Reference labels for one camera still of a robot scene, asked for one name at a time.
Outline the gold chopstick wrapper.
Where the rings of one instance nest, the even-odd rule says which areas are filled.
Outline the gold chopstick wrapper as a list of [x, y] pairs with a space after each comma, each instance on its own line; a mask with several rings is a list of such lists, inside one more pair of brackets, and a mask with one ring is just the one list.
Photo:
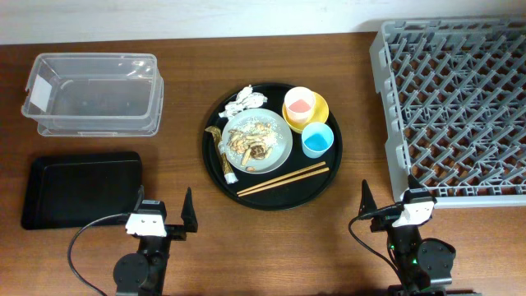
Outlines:
[[227, 184], [236, 183], [238, 181], [238, 178], [235, 175], [230, 163], [228, 162], [228, 159], [225, 153], [223, 138], [222, 138], [222, 131], [216, 126], [208, 126], [205, 129], [205, 131], [209, 132], [213, 137], [215, 150], [219, 157], [219, 163], [221, 165], [221, 169], [223, 171], [226, 183]]

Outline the blue plastic cup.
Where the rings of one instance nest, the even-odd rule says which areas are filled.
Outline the blue plastic cup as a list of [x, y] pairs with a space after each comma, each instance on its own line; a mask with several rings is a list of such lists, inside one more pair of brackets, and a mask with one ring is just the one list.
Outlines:
[[311, 159], [320, 158], [334, 144], [332, 129], [325, 123], [309, 123], [302, 131], [303, 154]]

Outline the peanut shells and rice scraps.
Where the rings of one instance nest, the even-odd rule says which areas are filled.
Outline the peanut shells and rice scraps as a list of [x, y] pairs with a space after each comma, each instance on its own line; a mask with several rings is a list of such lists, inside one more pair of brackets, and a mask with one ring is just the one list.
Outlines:
[[256, 171], [254, 166], [248, 165], [249, 161], [268, 159], [277, 143], [276, 132], [270, 123], [245, 123], [241, 127], [229, 130], [228, 134], [227, 147], [241, 156], [240, 165], [247, 172]]

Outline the grey plate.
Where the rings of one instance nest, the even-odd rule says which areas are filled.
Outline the grey plate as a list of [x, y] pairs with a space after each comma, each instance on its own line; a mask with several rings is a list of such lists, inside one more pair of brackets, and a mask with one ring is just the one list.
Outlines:
[[[270, 123], [277, 136], [277, 143], [268, 159], [248, 162], [249, 166], [256, 168], [255, 172], [247, 172], [243, 169], [240, 165], [241, 156], [236, 155], [227, 147], [228, 131], [249, 122]], [[287, 160], [293, 148], [293, 135], [288, 124], [280, 115], [268, 109], [248, 109], [237, 114], [226, 123], [223, 128], [222, 138], [228, 162], [235, 169], [249, 174], [263, 174], [276, 170]]]

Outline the white napkin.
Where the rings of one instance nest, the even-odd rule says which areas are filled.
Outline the white napkin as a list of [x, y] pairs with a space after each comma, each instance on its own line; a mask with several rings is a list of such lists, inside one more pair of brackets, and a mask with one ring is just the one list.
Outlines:
[[267, 101], [268, 98], [260, 92], [255, 92], [252, 85], [245, 86], [236, 94], [234, 101], [225, 105], [219, 117], [230, 120], [244, 110], [260, 108]]

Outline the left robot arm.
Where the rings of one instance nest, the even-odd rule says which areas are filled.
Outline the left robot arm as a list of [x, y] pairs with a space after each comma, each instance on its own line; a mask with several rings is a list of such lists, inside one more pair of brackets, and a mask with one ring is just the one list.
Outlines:
[[117, 296], [161, 295], [168, 266], [171, 243], [185, 241], [198, 230], [191, 189], [187, 189], [181, 212], [181, 224], [166, 224], [166, 206], [162, 201], [147, 200], [139, 191], [139, 201], [129, 214], [125, 229], [139, 240], [136, 252], [119, 259], [113, 269]]

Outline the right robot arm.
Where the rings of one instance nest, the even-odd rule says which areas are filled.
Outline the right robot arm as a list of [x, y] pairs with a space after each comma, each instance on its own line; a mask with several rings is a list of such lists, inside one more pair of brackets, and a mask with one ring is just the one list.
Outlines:
[[[408, 176], [408, 190], [402, 201], [379, 208], [366, 180], [358, 215], [351, 219], [348, 231], [362, 247], [385, 261], [396, 274], [399, 284], [387, 288], [388, 295], [474, 295], [469, 290], [448, 290], [452, 284], [455, 248], [437, 238], [423, 238], [419, 227], [431, 219], [436, 198], [414, 176]], [[385, 257], [364, 243], [354, 232], [359, 220], [371, 222], [373, 233], [387, 234]]]

